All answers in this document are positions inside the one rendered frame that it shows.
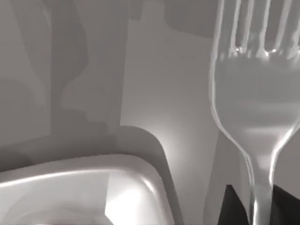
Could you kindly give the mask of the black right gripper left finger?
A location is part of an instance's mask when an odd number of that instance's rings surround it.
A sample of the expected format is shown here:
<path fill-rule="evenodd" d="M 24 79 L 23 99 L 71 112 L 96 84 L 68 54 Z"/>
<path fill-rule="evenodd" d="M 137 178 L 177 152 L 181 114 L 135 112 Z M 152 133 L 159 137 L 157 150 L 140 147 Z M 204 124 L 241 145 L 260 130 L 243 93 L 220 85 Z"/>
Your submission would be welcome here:
<path fill-rule="evenodd" d="M 246 210 L 232 185 L 226 185 L 217 225 L 249 225 Z"/>

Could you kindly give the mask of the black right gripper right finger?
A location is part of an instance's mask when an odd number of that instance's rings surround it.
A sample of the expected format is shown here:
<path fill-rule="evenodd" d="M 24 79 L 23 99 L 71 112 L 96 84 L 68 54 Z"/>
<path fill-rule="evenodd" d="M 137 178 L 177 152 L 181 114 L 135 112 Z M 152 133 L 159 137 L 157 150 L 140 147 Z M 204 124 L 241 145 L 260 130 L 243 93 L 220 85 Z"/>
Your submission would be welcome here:
<path fill-rule="evenodd" d="M 300 225 L 300 199 L 274 185 L 271 225 Z"/>

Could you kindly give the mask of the silver metal fork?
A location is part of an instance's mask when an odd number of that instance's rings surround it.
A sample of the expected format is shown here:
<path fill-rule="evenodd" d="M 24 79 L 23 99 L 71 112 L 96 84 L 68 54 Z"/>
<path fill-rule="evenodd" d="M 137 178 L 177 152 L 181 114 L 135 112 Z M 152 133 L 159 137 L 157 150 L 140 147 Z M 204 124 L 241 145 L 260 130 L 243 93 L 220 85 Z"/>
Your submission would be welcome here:
<path fill-rule="evenodd" d="M 210 55 L 210 108 L 218 128 L 241 151 L 250 186 L 250 225 L 269 225 L 274 171 L 300 129 L 300 0 L 283 0 L 270 51 L 265 36 L 272 0 L 218 0 Z"/>

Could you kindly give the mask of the white square plate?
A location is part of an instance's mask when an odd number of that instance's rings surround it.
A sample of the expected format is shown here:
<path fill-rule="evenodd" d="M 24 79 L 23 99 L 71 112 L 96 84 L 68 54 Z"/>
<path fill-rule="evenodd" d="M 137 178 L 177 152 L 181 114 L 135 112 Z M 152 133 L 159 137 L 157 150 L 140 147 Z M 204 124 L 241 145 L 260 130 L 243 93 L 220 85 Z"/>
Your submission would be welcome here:
<path fill-rule="evenodd" d="M 0 225 L 175 225 L 162 179 L 123 154 L 0 173 Z"/>

